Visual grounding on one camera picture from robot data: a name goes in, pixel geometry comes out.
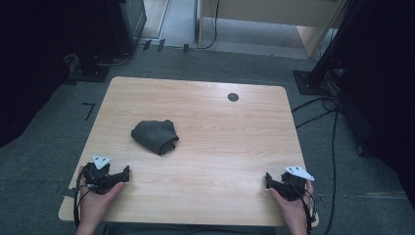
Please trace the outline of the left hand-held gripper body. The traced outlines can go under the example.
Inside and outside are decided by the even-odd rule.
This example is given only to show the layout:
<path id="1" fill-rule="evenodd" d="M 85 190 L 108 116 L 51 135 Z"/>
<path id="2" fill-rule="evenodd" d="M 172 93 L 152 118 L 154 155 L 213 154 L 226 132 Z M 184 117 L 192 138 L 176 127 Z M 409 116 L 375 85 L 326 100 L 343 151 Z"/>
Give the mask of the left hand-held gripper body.
<path id="1" fill-rule="evenodd" d="M 86 187 L 97 194 L 104 195 L 123 181 L 123 173 L 110 175 L 111 158 L 92 156 L 92 162 L 83 167 Z"/>

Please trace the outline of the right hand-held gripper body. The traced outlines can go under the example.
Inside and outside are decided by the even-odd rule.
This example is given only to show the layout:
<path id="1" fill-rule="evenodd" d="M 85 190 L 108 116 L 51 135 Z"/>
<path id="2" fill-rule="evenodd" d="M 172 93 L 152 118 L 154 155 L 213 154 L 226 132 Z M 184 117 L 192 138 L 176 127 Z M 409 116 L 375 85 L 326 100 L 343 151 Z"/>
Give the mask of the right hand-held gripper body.
<path id="1" fill-rule="evenodd" d="M 295 201 L 305 195 L 306 181 L 314 177 L 301 166 L 287 166 L 281 180 L 271 180 L 271 187 L 287 201 Z"/>

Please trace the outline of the grey and yellow towel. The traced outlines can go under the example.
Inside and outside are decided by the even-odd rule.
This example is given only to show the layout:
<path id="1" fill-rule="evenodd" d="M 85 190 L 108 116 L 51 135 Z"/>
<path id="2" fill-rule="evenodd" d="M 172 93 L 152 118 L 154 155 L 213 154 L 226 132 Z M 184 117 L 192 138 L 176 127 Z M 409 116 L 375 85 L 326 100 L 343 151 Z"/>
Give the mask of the grey and yellow towel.
<path id="1" fill-rule="evenodd" d="M 132 130 L 131 137 L 142 147 L 159 156 L 175 149 L 179 140 L 170 120 L 142 120 Z"/>

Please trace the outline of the person's right hand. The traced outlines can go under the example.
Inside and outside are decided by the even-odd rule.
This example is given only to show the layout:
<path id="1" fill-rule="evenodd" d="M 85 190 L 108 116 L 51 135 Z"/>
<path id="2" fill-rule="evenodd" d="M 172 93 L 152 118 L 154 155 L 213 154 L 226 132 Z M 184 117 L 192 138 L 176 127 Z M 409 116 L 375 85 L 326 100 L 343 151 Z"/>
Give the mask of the person's right hand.
<path id="1" fill-rule="evenodd" d="M 313 186 L 310 180 L 306 181 L 306 192 L 301 200 L 287 201 L 275 189 L 270 188 L 269 193 L 277 203 L 283 220 L 288 228 L 306 228 L 307 215 L 311 206 L 311 196 L 313 194 Z"/>

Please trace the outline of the person's left hand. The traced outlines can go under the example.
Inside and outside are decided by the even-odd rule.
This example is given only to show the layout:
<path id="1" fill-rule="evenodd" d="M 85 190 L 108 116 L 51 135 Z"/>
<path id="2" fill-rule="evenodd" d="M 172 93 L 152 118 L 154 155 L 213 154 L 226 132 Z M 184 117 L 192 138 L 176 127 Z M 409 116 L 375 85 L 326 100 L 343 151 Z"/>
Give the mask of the person's left hand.
<path id="1" fill-rule="evenodd" d="M 80 223 L 78 228 L 96 228 L 107 213 L 116 196 L 124 188 L 124 183 L 117 183 L 106 194 L 100 195 L 90 191 L 86 186 L 80 188 Z"/>

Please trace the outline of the black angled floor tape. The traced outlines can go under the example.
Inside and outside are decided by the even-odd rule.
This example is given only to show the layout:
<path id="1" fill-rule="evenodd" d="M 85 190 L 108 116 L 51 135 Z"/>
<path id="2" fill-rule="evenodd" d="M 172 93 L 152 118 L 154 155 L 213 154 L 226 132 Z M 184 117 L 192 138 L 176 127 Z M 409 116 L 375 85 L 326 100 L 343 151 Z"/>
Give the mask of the black angled floor tape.
<path id="1" fill-rule="evenodd" d="M 91 117 L 92 112 L 94 111 L 96 104 L 95 104 L 95 103 L 87 103 L 87 102 L 83 102 L 83 103 L 82 103 L 82 105 L 88 108 L 87 115 L 86 115 L 86 117 L 84 118 L 84 120 L 85 120 L 85 121 L 87 121 L 87 120 L 89 120 L 89 118 Z"/>

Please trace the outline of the black stand base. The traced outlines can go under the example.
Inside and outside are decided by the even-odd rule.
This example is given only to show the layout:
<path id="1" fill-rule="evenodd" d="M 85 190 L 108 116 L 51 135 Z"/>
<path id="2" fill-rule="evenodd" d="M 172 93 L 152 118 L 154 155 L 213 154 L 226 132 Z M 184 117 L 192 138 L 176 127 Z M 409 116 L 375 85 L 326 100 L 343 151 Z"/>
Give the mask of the black stand base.
<path id="1" fill-rule="evenodd" d="M 99 65 L 94 57 L 78 56 L 75 53 L 64 56 L 64 62 L 69 68 L 67 84 L 83 82 L 104 82 L 110 71 L 109 66 Z"/>

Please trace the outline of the black metal stand with base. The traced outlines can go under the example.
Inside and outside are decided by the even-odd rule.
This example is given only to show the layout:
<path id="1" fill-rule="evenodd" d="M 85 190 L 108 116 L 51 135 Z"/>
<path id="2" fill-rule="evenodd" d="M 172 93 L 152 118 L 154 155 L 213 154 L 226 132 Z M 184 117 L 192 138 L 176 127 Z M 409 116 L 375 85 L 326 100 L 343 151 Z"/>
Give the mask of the black metal stand with base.
<path id="1" fill-rule="evenodd" d="M 351 0 L 336 35 L 312 71 L 294 70 L 300 94 L 330 96 L 326 74 L 332 69 L 344 69 L 353 54 L 352 49 L 363 29 L 365 11 L 371 0 Z"/>

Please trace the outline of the black curtain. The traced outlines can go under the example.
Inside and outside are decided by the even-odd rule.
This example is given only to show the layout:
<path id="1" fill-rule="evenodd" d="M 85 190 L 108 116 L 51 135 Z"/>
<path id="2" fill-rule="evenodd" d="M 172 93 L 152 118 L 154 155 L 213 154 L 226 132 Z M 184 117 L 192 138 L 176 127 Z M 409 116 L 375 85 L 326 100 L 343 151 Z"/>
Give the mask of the black curtain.
<path id="1" fill-rule="evenodd" d="M 88 41 L 106 0 L 0 0 L 0 148 L 23 134 L 68 79 L 65 56 L 95 64 Z"/>
<path id="2" fill-rule="evenodd" d="M 415 210 L 415 0 L 353 0 L 333 41 L 339 86 L 370 124 L 365 147 Z"/>

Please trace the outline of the black equipment cabinet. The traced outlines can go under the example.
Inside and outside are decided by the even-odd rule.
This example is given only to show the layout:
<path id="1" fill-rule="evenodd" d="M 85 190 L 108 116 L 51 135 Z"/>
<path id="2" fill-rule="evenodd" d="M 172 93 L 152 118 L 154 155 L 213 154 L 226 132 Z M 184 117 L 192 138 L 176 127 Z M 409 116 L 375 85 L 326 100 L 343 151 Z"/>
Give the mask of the black equipment cabinet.
<path id="1" fill-rule="evenodd" d="M 131 53 L 147 21 L 144 0 L 108 0 L 115 39 L 121 54 Z"/>

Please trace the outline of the light wooden cabinet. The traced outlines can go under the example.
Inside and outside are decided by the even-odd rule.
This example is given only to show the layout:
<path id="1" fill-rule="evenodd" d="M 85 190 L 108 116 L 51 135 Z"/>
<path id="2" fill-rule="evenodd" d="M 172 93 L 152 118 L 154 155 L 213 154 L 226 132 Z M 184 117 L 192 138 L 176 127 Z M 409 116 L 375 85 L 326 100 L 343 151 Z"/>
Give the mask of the light wooden cabinet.
<path id="1" fill-rule="evenodd" d="M 196 0 L 196 41 L 203 46 L 204 19 L 295 25 L 305 53 L 314 55 L 342 20 L 348 0 Z"/>

